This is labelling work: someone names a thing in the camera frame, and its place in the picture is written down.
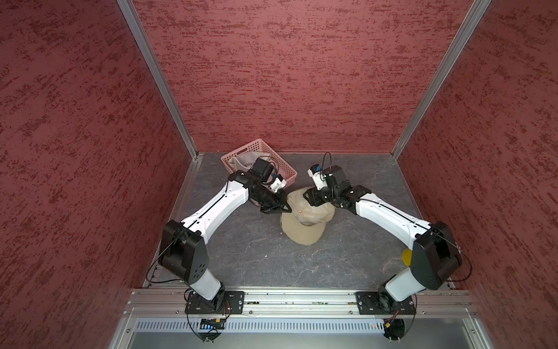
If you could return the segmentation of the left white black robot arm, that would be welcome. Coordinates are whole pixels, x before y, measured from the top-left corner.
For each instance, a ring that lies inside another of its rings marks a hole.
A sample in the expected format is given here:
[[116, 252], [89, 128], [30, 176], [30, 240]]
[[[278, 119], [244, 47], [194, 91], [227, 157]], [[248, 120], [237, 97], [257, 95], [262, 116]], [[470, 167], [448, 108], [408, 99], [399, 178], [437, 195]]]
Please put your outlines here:
[[285, 187], [286, 180], [270, 158], [258, 158], [248, 170], [230, 174], [223, 188], [202, 208], [164, 226], [158, 264], [184, 281], [208, 306], [220, 309], [225, 285], [209, 270], [207, 243], [223, 222], [249, 201], [266, 215], [290, 213]]

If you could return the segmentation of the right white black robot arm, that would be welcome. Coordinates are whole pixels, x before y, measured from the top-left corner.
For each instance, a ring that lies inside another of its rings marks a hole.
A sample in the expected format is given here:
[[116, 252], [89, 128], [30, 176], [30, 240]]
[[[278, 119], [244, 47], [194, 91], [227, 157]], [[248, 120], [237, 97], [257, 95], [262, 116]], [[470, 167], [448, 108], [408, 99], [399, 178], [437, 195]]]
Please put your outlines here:
[[370, 220], [402, 241], [411, 251], [410, 266], [379, 287], [388, 307], [419, 292], [439, 289], [462, 265], [459, 248], [448, 225], [431, 223], [386, 203], [363, 186], [353, 186], [339, 166], [312, 165], [307, 171], [314, 187], [304, 193], [312, 206], [330, 203]]

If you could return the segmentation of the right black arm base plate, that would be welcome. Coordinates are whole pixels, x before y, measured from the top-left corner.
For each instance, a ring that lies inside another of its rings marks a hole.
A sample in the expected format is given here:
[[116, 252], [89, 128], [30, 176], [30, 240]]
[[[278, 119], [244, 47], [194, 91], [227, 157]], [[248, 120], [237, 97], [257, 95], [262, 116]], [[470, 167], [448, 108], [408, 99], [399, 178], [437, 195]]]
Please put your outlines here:
[[356, 292], [356, 304], [360, 315], [394, 316], [415, 315], [416, 307], [412, 297], [404, 301], [392, 299], [386, 292]]

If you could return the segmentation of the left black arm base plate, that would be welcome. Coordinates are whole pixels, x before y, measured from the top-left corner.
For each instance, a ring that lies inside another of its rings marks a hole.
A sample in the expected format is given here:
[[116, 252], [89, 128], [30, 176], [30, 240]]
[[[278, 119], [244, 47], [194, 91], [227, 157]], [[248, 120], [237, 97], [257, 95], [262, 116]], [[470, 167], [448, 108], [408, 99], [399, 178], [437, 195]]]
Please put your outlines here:
[[213, 300], [206, 300], [195, 292], [184, 295], [185, 312], [188, 314], [221, 314], [224, 316], [242, 314], [245, 292], [224, 291]]

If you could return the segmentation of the beige baseball cap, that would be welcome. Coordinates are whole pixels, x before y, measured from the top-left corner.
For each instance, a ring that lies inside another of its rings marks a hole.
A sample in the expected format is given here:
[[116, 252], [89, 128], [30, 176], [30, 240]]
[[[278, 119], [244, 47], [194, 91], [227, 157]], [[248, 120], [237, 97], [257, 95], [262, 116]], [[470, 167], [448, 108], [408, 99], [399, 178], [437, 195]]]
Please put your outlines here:
[[284, 212], [280, 218], [282, 231], [302, 245], [315, 244], [335, 214], [335, 207], [330, 203], [312, 206], [303, 196], [308, 189], [310, 187], [301, 188], [287, 196], [291, 212]]

